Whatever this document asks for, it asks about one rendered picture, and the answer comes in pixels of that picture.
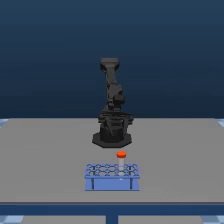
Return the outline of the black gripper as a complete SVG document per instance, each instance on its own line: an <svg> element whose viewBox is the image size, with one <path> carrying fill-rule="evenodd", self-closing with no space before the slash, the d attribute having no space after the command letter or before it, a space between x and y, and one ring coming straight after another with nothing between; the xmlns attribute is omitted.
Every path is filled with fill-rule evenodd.
<svg viewBox="0 0 224 224"><path fill-rule="evenodd" d="M118 118L118 119L127 119L128 122L133 122L133 115L125 112L115 113L115 112L101 112L98 120L104 121L106 118ZM125 121L121 121L120 123L116 123L114 126L114 135L115 136L124 136L127 133L127 123ZM100 124L100 134L105 136L112 136L112 131L109 128L106 122Z"/></svg>

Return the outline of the blue tube rack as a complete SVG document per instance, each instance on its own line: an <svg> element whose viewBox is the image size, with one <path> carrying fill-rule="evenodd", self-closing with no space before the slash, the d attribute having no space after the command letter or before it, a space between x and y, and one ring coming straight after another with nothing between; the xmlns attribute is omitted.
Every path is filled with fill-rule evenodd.
<svg viewBox="0 0 224 224"><path fill-rule="evenodd" d="M87 164L84 174L86 191L138 191L140 173L137 164Z"/></svg>

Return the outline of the dark blue table leg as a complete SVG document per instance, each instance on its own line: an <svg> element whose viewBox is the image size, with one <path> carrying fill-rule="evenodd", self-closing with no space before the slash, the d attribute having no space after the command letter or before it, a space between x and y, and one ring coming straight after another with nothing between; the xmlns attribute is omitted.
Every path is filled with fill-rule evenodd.
<svg viewBox="0 0 224 224"><path fill-rule="evenodd" d="M118 224L118 216L117 215L107 215L106 216L106 224Z"/></svg>

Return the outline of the orange-capped clear centrifuge tube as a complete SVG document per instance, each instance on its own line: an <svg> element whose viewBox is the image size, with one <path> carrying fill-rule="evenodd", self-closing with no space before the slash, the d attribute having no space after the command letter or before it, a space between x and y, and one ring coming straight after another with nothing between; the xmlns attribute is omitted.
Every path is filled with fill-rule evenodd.
<svg viewBox="0 0 224 224"><path fill-rule="evenodd" d="M116 153L116 156L118 158L118 175L123 176L124 175L126 153L124 151L118 151Z"/></svg>

